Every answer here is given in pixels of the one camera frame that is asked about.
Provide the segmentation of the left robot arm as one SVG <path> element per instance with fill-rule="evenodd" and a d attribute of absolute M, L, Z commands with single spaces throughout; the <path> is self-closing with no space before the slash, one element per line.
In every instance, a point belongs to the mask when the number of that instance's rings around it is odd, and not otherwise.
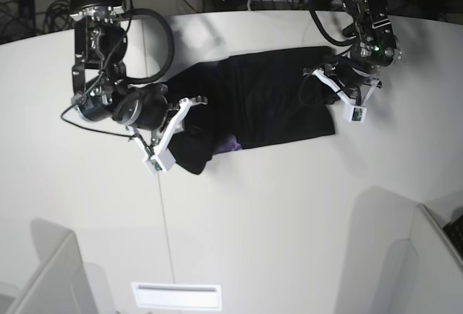
<path fill-rule="evenodd" d="M 378 71 L 402 55 L 388 18 L 386 0 L 341 0 L 342 8 L 352 18 L 352 23 L 341 32 L 343 41 L 333 38 L 324 28 L 317 14 L 317 2 L 308 0 L 315 26 L 330 44 L 344 51 L 327 56 L 303 74 L 300 103 L 310 105 L 303 97 L 303 90 L 308 80 L 316 79 L 320 81 L 319 103 L 332 104 L 346 98 L 347 104 L 361 106 L 376 88 L 383 87 L 376 77 Z M 367 96 L 362 95 L 363 86 L 369 87 Z"/>

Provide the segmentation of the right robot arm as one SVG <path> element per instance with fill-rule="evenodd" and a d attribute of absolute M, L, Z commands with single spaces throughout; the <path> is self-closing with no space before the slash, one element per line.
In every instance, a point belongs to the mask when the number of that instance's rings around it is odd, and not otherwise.
<path fill-rule="evenodd" d="M 189 110 L 208 103 L 205 96 L 166 98 L 168 88 L 159 80 L 174 60 L 169 23 L 154 10 L 136 8 L 133 0 L 70 0 L 69 16 L 75 21 L 69 108 L 87 122 L 110 118 L 124 126 L 122 137 L 138 141 L 150 158 L 168 150 L 172 136 L 184 129 Z M 128 76 L 124 63 L 129 28 L 120 23 L 136 16 L 156 20 L 166 37 L 165 62 L 157 73 L 143 78 Z"/>

